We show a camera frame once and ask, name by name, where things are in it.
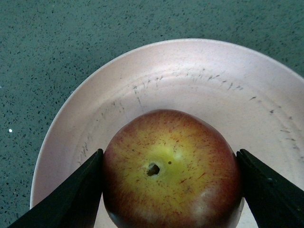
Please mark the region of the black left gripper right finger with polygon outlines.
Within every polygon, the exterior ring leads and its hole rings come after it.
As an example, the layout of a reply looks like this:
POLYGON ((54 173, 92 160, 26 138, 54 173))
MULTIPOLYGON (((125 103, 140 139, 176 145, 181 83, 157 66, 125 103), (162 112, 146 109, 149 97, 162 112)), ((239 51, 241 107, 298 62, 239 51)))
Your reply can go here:
POLYGON ((245 149, 237 152, 243 194, 259 228, 302 228, 304 191, 245 149))

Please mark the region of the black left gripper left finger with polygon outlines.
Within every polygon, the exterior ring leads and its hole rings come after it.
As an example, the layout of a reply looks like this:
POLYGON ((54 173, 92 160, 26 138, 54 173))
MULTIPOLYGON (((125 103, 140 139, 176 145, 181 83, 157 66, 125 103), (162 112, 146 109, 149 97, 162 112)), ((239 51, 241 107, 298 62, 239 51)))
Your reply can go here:
POLYGON ((103 150, 98 149, 75 172, 10 228, 92 228, 102 196, 103 150))

